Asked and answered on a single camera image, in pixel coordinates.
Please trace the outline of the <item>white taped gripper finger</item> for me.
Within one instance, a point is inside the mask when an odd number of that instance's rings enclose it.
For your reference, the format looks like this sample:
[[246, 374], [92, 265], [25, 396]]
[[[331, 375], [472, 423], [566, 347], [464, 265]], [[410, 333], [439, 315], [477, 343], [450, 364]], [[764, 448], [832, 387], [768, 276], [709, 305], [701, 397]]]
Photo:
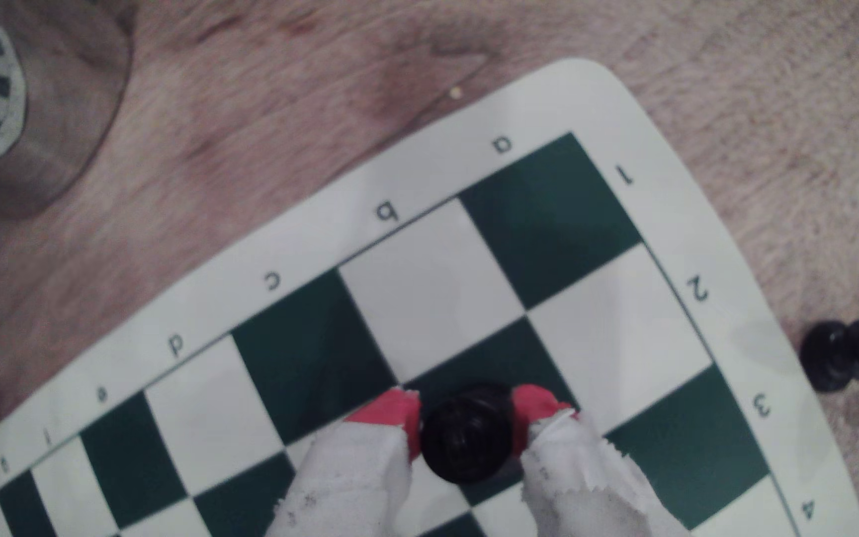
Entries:
[[522, 498], [538, 536], [689, 536], [592, 418], [546, 388], [512, 390]]
[[390, 536], [419, 456], [421, 400], [394, 387], [321, 433], [266, 536]]

